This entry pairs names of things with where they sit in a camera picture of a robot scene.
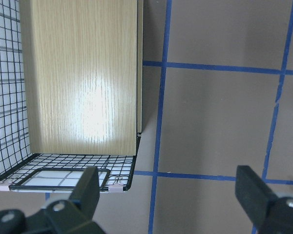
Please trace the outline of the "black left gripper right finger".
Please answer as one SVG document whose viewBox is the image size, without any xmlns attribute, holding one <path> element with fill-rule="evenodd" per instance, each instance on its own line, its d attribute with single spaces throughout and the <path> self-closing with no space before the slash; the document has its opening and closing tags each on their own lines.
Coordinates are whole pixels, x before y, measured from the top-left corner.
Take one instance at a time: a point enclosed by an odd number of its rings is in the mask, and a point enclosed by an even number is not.
<svg viewBox="0 0 293 234">
<path fill-rule="evenodd" d="M 235 196 L 258 234 L 293 234 L 293 195 L 275 193 L 250 166 L 237 166 Z"/>
</svg>

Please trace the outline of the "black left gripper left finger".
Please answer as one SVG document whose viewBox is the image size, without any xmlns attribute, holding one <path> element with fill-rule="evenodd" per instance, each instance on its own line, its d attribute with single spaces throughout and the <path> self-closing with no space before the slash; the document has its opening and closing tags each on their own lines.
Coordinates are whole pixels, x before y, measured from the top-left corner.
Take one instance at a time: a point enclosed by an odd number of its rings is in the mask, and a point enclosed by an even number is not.
<svg viewBox="0 0 293 234">
<path fill-rule="evenodd" d="M 0 234 L 98 234 L 92 220 L 100 198 L 96 167 L 88 167 L 68 199 L 59 199 L 26 217 L 19 209 L 0 211 Z"/>
</svg>

